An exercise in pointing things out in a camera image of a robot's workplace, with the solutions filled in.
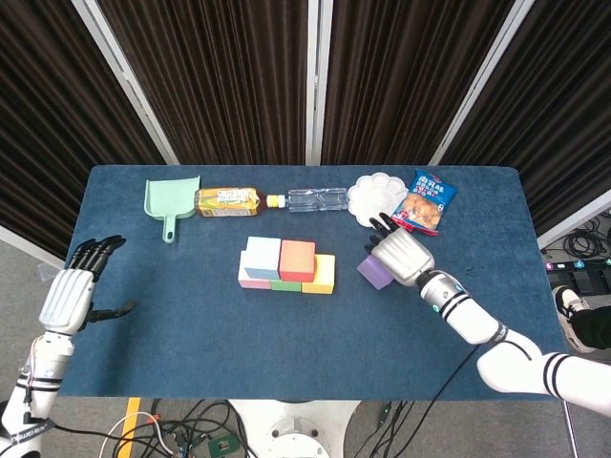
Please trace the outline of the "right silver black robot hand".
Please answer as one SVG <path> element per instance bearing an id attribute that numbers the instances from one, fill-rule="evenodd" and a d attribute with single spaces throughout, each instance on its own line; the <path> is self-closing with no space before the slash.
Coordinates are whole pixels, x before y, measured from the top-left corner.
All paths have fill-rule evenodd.
<path id="1" fill-rule="evenodd" d="M 370 218 L 373 232 L 366 252 L 376 258 L 403 286 L 415 286 L 417 278 L 435 266 L 432 253 L 411 232 L 386 213 Z"/>

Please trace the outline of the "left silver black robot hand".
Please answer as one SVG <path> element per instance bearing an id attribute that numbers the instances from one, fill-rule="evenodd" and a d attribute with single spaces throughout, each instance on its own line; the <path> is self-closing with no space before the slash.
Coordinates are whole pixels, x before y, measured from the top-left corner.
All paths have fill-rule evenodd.
<path id="1" fill-rule="evenodd" d="M 88 323 L 114 320 L 130 314 L 137 302 L 117 309 L 94 309 L 93 293 L 110 256 L 124 245 L 121 235 L 87 239 L 74 250 L 66 267 L 54 277 L 39 322 L 46 332 L 72 336 Z"/>

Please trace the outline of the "purple foam cube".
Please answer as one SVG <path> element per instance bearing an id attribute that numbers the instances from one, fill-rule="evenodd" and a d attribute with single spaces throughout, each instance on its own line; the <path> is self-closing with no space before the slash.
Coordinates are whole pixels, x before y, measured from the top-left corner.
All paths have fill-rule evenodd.
<path id="1" fill-rule="evenodd" d="M 373 255 L 368 255 L 357 266 L 357 271 L 376 290 L 384 289 L 394 281 L 390 271 Z"/>

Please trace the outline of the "yellow foam cube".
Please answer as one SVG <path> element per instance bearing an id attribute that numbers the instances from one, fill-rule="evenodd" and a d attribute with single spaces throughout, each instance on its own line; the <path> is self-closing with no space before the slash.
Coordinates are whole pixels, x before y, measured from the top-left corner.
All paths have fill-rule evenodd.
<path id="1" fill-rule="evenodd" d="M 333 293 L 335 286 L 336 259 L 330 254 L 315 254 L 315 272 L 311 282 L 302 283 L 302 292 L 307 294 Z"/>

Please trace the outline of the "red foam cube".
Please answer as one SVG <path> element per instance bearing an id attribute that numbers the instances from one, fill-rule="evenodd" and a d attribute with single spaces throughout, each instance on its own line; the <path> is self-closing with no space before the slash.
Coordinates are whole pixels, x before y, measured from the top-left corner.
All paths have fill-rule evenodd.
<path id="1" fill-rule="evenodd" d="M 283 239 L 279 270 L 282 281 L 312 282 L 315 276 L 315 243 Z"/>

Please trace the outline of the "light blue foam cube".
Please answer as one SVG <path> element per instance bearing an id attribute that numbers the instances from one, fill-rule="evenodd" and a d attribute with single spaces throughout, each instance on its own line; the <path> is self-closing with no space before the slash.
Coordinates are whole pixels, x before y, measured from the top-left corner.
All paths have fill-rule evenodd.
<path id="1" fill-rule="evenodd" d="M 247 240 L 242 263 L 250 278 L 278 280 L 282 241 L 278 238 L 253 237 Z"/>

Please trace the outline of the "pink foam cube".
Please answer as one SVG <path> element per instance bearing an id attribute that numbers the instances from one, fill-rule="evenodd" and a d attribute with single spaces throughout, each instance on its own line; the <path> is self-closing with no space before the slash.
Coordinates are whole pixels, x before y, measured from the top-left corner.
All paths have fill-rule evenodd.
<path id="1" fill-rule="evenodd" d="M 255 278 L 251 278 L 247 274 L 244 268 L 244 262 L 246 261 L 246 259 L 247 259 L 246 252 L 241 251 L 239 271 L 238 271 L 238 283 L 240 284 L 240 287 L 247 288 L 247 289 L 271 290 L 271 280 L 255 279 Z"/>

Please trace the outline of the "white flower-shaped paint palette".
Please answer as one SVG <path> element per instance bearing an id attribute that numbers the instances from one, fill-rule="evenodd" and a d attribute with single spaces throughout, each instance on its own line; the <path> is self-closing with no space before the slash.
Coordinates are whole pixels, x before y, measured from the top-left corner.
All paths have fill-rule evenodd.
<path id="1" fill-rule="evenodd" d="M 382 172 L 361 176 L 348 189 L 348 211 L 361 226 L 370 228 L 371 218 L 380 213 L 391 216 L 407 193 L 408 188 L 399 177 Z"/>

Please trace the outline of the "clear plastic water bottle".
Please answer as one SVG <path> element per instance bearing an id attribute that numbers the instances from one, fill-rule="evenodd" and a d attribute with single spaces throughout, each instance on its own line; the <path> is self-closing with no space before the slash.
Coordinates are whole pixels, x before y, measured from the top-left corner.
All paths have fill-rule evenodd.
<path id="1" fill-rule="evenodd" d="M 346 188 L 296 189 L 287 194 L 286 207 L 290 212 L 323 212 L 347 210 Z"/>

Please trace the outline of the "yellow floor tape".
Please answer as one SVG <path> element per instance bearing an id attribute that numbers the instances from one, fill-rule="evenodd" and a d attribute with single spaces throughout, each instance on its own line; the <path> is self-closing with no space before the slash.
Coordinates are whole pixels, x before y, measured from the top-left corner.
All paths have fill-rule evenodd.
<path id="1" fill-rule="evenodd" d="M 122 436 L 125 439 L 133 439 L 135 427 L 137 426 L 137 412 L 141 405 L 140 397 L 131 397 L 128 399 L 126 407 L 126 419 L 123 422 Z M 116 458 L 130 458 L 132 452 L 131 442 L 121 442 L 117 450 Z"/>

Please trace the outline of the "blue tablecloth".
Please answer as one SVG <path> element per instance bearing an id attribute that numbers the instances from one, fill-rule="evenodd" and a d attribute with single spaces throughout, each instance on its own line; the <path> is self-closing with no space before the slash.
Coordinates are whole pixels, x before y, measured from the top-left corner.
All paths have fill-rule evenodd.
<path id="1" fill-rule="evenodd" d="M 64 396 L 276 400 L 492 400 L 477 352 L 414 288 L 376 290 L 357 271 L 370 231 L 345 211 L 162 224 L 143 209 L 147 180 L 266 194 L 348 187 L 371 166 L 97 166 L 73 244 L 121 235 L 94 292 L 98 308 L 137 307 L 74 337 Z M 336 259 L 330 295 L 241 288 L 250 236 L 310 240 Z"/>

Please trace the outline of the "power strip with lit switches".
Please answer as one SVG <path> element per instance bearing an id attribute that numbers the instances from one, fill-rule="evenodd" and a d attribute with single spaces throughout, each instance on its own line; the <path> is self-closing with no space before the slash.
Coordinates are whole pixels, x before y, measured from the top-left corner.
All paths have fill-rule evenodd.
<path id="1" fill-rule="evenodd" d="M 571 260 L 560 262 L 543 263 L 547 272 L 579 272 L 579 271 L 602 271 L 611 269 L 611 259 L 603 260 Z"/>

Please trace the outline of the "tea bottle yellow label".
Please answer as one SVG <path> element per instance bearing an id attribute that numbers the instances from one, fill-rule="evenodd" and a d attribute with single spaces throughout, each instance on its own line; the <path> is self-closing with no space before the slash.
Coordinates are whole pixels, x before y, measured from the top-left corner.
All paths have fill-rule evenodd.
<path id="1" fill-rule="evenodd" d="M 286 208 L 287 198 L 266 195 L 254 187 L 202 188 L 195 193 L 194 204 L 203 218 L 255 217 L 269 208 Z"/>

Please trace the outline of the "black foot pedal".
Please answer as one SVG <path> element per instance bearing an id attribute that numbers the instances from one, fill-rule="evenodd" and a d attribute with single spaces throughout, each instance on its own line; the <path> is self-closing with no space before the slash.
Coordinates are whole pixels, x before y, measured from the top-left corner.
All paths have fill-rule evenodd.
<path id="1" fill-rule="evenodd" d="M 582 296 L 611 295 L 611 270 L 589 270 L 569 274 L 572 288 Z"/>

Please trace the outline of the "person's black trouser leg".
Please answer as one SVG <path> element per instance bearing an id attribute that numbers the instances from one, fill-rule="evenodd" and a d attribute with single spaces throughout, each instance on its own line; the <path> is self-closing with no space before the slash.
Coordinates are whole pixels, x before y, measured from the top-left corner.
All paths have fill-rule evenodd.
<path id="1" fill-rule="evenodd" d="M 611 306 L 583 309 L 569 323 L 582 352 L 611 348 Z"/>

